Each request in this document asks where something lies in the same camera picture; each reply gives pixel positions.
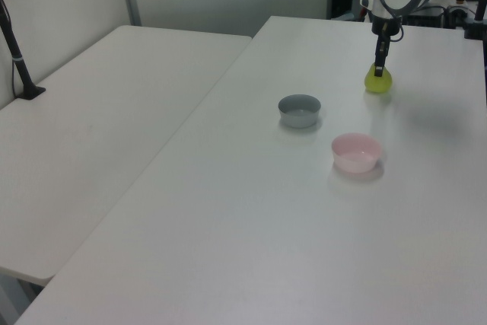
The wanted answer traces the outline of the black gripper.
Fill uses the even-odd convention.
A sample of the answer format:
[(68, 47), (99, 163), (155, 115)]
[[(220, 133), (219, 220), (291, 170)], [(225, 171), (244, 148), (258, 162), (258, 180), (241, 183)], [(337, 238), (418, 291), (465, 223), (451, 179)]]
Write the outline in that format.
[(387, 50), (391, 43), (397, 43), (403, 39), (403, 26), (398, 18), (374, 17), (372, 32), (377, 36), (374, 75), (382, 77), (387, 60)]

